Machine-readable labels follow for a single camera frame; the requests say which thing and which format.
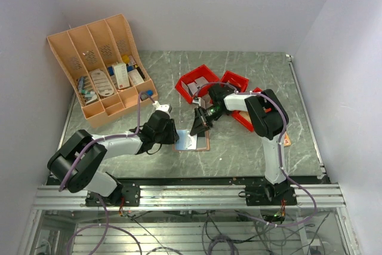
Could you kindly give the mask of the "red bin with white cards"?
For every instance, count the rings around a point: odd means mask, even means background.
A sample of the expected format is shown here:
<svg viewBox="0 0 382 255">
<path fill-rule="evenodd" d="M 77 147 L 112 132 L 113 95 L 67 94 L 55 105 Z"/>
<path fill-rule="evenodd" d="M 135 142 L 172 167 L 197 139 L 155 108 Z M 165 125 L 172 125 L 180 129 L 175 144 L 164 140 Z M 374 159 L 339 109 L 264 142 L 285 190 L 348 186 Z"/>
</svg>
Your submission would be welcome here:
<svg viewBox="0 0 382 255">
<path fill-rule="evenodd" d="M 199 88 L 200 91 L 198 97 L 203 97 L 206 95 L 207 90 L 210 87 L 207 83 L 218 82 L 219 80 L 219 77 L 210 68 L 203 64 L 181 76 L 175 85 L 175 89 L 185 101 L 188 102 L 188 104 L 191 104 L 193 96 Z"/>
</svg>

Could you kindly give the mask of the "red bin with gold cards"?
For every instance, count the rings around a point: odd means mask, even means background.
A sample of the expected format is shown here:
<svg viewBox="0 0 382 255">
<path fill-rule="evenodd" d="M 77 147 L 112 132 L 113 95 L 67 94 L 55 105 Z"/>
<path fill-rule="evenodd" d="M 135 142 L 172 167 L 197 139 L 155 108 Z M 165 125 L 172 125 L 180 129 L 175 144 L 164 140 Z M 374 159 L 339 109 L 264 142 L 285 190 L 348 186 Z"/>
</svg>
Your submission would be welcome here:
<svg viewBox="0 0 382 255">
<path fill-rule="evenodd" d="M 254 127 L 251 123 L 251 119 L 249 117 L 248 112 L 235 110 L 232 112 L 232 117 L 238 121 L 241 125 L 243 125 L 248 131 L 254 132 Z"/>
</svg>

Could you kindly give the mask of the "red bin with black cards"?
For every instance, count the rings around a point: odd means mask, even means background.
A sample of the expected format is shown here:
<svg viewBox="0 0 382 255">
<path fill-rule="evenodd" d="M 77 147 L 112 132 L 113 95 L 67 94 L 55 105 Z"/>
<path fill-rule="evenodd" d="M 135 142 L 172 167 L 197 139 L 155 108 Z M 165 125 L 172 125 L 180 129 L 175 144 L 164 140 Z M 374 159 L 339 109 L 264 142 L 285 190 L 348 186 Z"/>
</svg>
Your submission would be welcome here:
<svg viewBox="0 0 382 255">
<path fill-rule="evenodd" d="M 221 82 L 226 82 L 235 86 L 240 92 L 246 91 L 249 84 L 248 78 L 240 76 L 237 73 L 234 73 L 229 70 L 225 71 L 223 77 L 220 80 Z"/>
</svg>

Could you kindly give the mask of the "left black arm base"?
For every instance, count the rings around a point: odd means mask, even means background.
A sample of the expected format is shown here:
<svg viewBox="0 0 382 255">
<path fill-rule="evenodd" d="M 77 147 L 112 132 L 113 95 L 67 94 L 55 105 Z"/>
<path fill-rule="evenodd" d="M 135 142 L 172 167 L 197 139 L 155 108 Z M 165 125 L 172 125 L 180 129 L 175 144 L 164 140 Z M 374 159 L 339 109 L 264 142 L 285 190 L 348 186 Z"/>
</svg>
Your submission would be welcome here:
<svg viewBox="0 0 382 255">
<path fill-rule="evenodd" d="M 133 183 L 127 182 L 118 185 L 116 190 L 109 196 L 99 196 L 107 207 L 138 207 L 140 203 L 140 187 Z M 101 207 L 100 199 L 95 192 L 87 191 L 85 199 L 87 207 Z"/>
</svg>

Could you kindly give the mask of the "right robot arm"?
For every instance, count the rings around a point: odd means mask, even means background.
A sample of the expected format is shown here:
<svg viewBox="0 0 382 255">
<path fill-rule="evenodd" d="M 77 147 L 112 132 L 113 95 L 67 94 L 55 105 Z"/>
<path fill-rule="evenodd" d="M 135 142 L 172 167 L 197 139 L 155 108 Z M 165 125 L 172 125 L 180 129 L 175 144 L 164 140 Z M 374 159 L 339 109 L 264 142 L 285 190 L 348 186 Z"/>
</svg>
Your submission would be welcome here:
<svg viewBox="0 0 382 255">
<path fill-rule="evenodd" d="M 288 188 L 288 173 L 285 169 L 284 140 L 289 117 L 271 89 L 261 92 L 239 92 L 231 84 L 212 82 L 208 95 L 212 105 L 195 108 L 195 120 L 190 135 L 203 133 L 213 126 L 223 114 L 234 111 L 246 112 L 256 134 L 261 138 L 266 162 L 267 185 L 263 198 L 269 204 L 277 204 L 284 198 Z"/>
</svg>

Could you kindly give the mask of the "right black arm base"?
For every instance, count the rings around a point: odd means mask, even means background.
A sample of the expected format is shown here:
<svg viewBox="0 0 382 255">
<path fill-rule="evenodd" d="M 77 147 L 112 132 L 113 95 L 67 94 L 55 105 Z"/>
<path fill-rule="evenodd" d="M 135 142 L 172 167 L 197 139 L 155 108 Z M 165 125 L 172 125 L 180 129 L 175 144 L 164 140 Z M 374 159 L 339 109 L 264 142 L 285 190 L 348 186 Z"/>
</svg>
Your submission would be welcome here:
<svg viewBox="0 0 382 255">
<path fill-rule="evenodd" d="M 246 186 L 238 196 L 245 199 L 247 206 L 297 204 L 294 188 L 287 181 L 277 185 L 266 183 Z"/>
</svg>

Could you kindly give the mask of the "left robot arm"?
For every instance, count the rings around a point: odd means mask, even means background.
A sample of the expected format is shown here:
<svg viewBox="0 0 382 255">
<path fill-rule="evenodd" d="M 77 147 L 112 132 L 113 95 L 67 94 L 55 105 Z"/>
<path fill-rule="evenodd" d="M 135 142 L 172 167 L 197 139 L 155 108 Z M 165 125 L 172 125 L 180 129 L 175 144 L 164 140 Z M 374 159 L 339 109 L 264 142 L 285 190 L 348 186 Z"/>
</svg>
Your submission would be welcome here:
<svg viewBox="0 0 382 255">
<path fill-rule="evenodd" d="M 49 171 L 71 193 L 86 190 L 97 193 L 107 205 L 118 205 L 135 196 L 107 172 L 98 170 L 103 160 L 121 155 L 149 153 L 154 145 L 172 145 L 179 139 L 175 122 L 169 113 L 156 110 L 149 120 L 124 134 L 95 137 L 78 130 L 50 158 Z"/>
</svg>

